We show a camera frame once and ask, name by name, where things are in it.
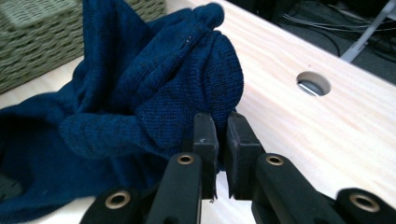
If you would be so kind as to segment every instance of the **screw hole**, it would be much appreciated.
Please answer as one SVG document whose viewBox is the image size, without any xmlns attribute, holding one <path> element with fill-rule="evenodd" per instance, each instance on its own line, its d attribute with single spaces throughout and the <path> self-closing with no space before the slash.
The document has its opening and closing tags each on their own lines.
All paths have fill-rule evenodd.
<svg viewBox="0 0 396 224">
<path fill-rule="evenodd" d="M 322 75 L 313 72 L 302 72 L 297 76 L 297 86 L 306 93 L 323 96 L 330 92 L 331 84 Z"/>
<path fill-rule="evenodd" d="M 167 217 L 163 224 L 178 224 L 178 219 L 176 217 Z"/>
<path fill-rule="evenodd" d="M 283 160 L 282 158 L 278 157 L 278 156 L 268 156 L 266 158 L 267 162 L 272 164 L 272 165 L 283 165 Z"/>
<path fill-rule="evenodd" d="M 379 205 L 372 198 L 358 193 L 353 193 L 349 196 L 349 200 L 360 209 L 366 212 L 378 212 Z"/>
<path fill-rule="evenodd" d="M 106 207 L 109 209 L 122 208 L 129 201 L 131 201 L 131 195 L 129 192 L 121 190 L 107 197 Z"/>
<path fill-rule="evenodd" d="M 191 164 L 194 161 L 194 157 L 189 155 L 182 155 L 177 158 L 177 162 L 183 165 Z"/>
<path fill-rule="evenodd" d="M 321 218 L 315 218 L 315 224 L 329 224 L 328 221 L 321 219 Z"/>
</svg>

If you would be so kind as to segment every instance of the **woven basket texture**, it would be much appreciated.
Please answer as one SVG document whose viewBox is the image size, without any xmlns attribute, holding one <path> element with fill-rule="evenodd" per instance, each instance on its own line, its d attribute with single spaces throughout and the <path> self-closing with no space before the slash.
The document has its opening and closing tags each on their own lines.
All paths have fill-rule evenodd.
<svg viewBox="0 0 396 224">
<path fill-rule="evenodd" d="M 165 0 L 125 0 L 144 21 Z M 81 0 L 0 0 L 0 93 L 83 54 Z"/>
</svg>

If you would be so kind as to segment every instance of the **light wooden table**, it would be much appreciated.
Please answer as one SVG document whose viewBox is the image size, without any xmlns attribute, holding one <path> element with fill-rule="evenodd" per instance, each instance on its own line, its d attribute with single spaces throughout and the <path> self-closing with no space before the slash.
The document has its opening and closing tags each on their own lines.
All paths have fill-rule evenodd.
<svg viewBox="0 0 396 224">
<path fill-rule="evenodd" d="M 249 120 L 267 152 L 289 158 L 320 192 L 366 189 L 396 207 L 396 87 L 222 0 L 220 26 L 238 54 L 245 91 L 237 110 Z M 169 0 L 169 12 L 208 4 Z M 0 95 L 0 107 L 70 80 L 81 59 Z M 314 72 L 331 84 L 315 97 L 296 78 Z M 228 199 L 224 174 L 219 199 L 203 201 L 202 223 L 254 223 L 249 202 Z M 79 223 L 93 198 L 76 200 L 32 223 Z"/>
</svg>

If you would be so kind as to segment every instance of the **table surface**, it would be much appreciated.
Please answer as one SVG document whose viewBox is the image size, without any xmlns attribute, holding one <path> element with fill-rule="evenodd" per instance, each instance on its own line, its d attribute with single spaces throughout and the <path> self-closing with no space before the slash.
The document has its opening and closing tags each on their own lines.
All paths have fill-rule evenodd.
<svg viewBox="0 0 396 224">
<path fill-rule="evenodd" d="M 267 152 L 289 158 L 320 192 L 371 191 L 396 207 L 396 87 L 317 49 L 223 0 L 218 28 L 238 54 L 245 90 L 237 107 Z M 168 11 L 208 0 L 167 1 Z M 0 95 L 0 108 L 71 79 L 81 58 Z M 311 96 L 296 84 L 303 72 L 325 77 L 328 94 Z M 225 174 L 218 175 L 219 199 L 203 201 L 202 223 L 254 223 L 250 202 L 228 199 Z M 79 223 L 93 198 L 76 200 L 32 223 Z"/>
</svg>

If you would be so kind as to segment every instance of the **navy blue sweater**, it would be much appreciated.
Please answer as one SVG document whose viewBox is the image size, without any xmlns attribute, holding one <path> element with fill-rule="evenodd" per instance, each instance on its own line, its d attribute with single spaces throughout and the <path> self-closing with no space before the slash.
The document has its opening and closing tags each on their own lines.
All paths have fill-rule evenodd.
<svg viewBox="0 0 396 224">
<path fill-rule="evenodd" d="M 84 0 L 84 60 L 72 80 L 0 110 L 0 173 L 21 196 L 0 223 L 41 217 L 115 186 L 143 190 L 209 112 L 219 134 L 243 92 L 220 6 L 144 23 L 122 0 Z"/>
</svg>

